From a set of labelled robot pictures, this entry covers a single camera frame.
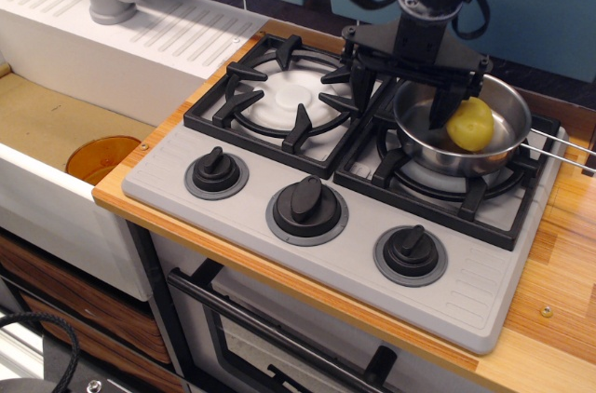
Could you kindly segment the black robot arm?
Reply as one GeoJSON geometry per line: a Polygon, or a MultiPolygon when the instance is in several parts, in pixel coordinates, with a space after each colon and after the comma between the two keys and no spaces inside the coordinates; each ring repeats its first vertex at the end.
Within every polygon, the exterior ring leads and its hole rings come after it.
{"type": "MultiPolygon", "coordinates": [[[[461,43],[455,29],[462,5],[472,0],[396,0],[400,16],[383,24],[348,26],[342,31],[342,60],[349,72],[356,109],[366,111],[379,75],[435,88],[428,116],[442,127],[460,103],[479,96],[490,59],[461,43]]],[[[476,0],[482,9],[486,0],[476,0]]]]}

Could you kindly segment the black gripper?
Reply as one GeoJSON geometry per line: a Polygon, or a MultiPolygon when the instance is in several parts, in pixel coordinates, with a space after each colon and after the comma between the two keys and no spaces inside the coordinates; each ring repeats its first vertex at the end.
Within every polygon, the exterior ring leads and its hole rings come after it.
{"type": "Polygon", "coordinates": [[[342,31],[356,116],[369,105],[377,74],[435,88],[429,129],[440,129],[462,101],[480,92],[490,58],[460,42],[444,22],[402,15],[384,24],[352,25],[342,31]]]}

